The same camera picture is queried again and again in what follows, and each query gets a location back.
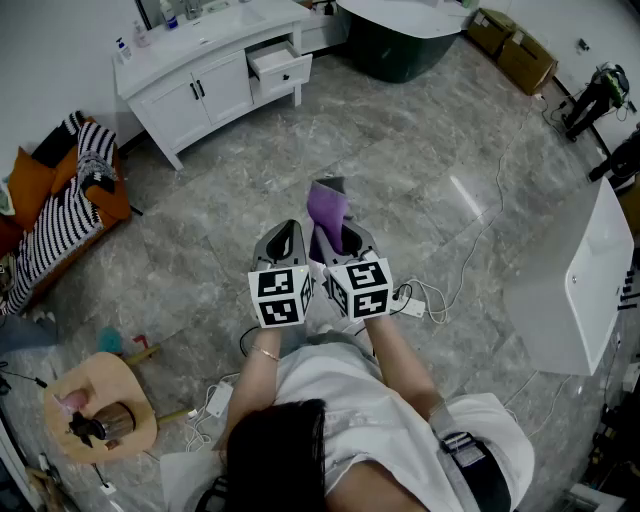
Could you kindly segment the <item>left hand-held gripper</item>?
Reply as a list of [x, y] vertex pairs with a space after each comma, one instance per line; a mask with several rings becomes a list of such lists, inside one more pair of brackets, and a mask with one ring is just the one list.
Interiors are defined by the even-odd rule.
[[[272, 268], [283, 263], [287, 268]], [[270, 229], [255, 245], [248, 282], [262, 328], [301, 325], [313, 297], [303, 231], [296, 220]]]

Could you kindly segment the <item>purple cloth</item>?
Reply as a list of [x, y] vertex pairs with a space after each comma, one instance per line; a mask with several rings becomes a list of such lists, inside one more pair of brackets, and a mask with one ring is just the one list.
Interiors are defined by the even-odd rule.
[[333, 251], [342, 251], [342, 224], [348, 211], [348, 198], [344, 177], [328, 177], [315, 180], [307, 200], [307, 210], [314, 227], [321, 227]]

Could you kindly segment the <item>person's right forearm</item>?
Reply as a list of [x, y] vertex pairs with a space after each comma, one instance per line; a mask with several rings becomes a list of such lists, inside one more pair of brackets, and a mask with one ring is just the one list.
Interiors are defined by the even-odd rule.
[[366, 319], [364, 324], [385, 384], [429, 420], [444, 399], [394, 319], [384, 315]]

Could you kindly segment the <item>person's left forearm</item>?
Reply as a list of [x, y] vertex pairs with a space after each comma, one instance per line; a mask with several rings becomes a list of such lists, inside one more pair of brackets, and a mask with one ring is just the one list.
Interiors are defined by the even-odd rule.
[[226, 445], [231, 431], [244, 417], [274, 403], [281, 339], [280, 328], [260, 329], [257, 333], [229, 401], [220, 447]]

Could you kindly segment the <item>white power strip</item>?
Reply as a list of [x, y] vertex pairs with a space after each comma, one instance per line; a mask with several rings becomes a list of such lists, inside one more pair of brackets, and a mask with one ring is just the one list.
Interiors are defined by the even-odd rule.
[[394, 313], [402, 313], [414, 318], [423, 318], [426, 305], [421, 300], [408, 296], [399, 296], [397, 299], [391, 300], [390, 309]]

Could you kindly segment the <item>person's blue jeans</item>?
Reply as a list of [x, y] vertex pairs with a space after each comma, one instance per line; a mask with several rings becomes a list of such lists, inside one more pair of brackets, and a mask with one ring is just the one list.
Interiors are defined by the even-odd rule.
[[329, 343], [344, 343], [358, 349], [365, 358], [374, 358], [375, 353], [361, 343], [354, 335], [339, 331], [329, 324], [322, 325], [314, 334], [310, 334], [306, 338], [306, 344], [317, 346]]

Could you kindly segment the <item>white power adapter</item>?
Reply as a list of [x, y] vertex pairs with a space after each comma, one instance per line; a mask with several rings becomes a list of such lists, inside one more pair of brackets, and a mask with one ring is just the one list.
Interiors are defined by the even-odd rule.
[[227, 382], [219, 382], [210, 389], [205, 410], [213, 417], [220, 418], [233, 393], [233, 387]]

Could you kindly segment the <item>teal plastic object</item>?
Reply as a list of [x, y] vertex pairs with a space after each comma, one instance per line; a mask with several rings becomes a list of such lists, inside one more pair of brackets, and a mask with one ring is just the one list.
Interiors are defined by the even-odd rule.
[[97, 334], [99, 352], [108, 352], [121, 356], [123, 343], [121, 334], [113, 327], [103, 327]]

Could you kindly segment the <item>round wooden stool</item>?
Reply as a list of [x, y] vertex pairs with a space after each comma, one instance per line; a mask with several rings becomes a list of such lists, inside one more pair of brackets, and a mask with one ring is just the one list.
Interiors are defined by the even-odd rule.
[[[159, 425], [190, 413], [188, 409], [182, 409], [158, 417], [132, 372], [133, 366], [158, 349], [155, 345], [128, 359], [108, 352], [98, 352], [45, 389], [46, 423], [62, 451], [73, 461], [94, 464], [136, 455], [151, 448]], [[135, 430], [114, 444], [107, 445], [104, 441], [93, 438], [92, 448], [84, 445], [69, 429], [72, 416], [63, 414], [53, 399], [54, 394], [65, 396], [80, 388], [86, 389], [90, 394], [89, 402], [80, 411], [85, 418], [92, 418], [97, 411], [109, 404], [122, 402], [134, 414]]]

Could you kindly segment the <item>white low shelf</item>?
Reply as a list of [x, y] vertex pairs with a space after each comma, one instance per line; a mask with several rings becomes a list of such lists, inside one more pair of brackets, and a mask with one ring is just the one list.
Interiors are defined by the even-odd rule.
[[336, 0], [301, 2], [310, 15], [302, 22], [301, 53], [309, 54], [344, 44], [347, 41], [350, 18]]

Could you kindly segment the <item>brown cup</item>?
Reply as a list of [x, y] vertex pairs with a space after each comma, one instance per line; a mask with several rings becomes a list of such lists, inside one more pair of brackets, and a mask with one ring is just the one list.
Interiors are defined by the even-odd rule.
[[85, 418], [80, 412], [75, 412], [69, 423], [71, 433], [89, 448], [93, 447], [93, 438], [104, 441], [107, 445], [114, 444], [135, 428], [134, 414], [122, 402], [103, 407], [92, 418]]

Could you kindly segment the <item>white vanity cabinet with sink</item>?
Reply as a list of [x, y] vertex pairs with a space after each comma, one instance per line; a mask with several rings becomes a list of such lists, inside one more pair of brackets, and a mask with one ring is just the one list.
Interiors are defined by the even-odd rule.
[[302, 54], [309, 10], [293, 0], [229, 1], [229, 8], [182, 19], [173, 30], [154, 28], [148, 47], [114, 64], [119, 96], [177, 171], [179, 152], [230, 122], [285, 96], [301, 103], [306, 83], [264, 98], [247, 54], [283, 41]]

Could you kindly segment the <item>white bathtub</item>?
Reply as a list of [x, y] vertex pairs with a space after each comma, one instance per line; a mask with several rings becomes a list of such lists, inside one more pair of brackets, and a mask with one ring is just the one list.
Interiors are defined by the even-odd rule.
[[503, 298], [534, 369], [593, 375], [617, 320], [633, 248], [606, 179], [569, 197], [528, 246]]

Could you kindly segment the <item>dark cushion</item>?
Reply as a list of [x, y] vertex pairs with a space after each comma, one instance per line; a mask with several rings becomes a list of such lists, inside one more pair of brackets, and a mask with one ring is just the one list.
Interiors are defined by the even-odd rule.
[[55, 168], [77, 144], [78, 133], [85, 120], [79, 110], [70, 113], [31, 153], [32, 158], [42, 165]]

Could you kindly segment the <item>orange cushion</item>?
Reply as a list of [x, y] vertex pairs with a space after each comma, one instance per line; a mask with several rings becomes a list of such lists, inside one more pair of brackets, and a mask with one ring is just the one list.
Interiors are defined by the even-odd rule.
[[15, 213], [13, 221], [25, 231], [32, 231], [40, 211], [50, 196], [56, 170], [34, 160], [22, 147], [9, 175], [8, 190]]

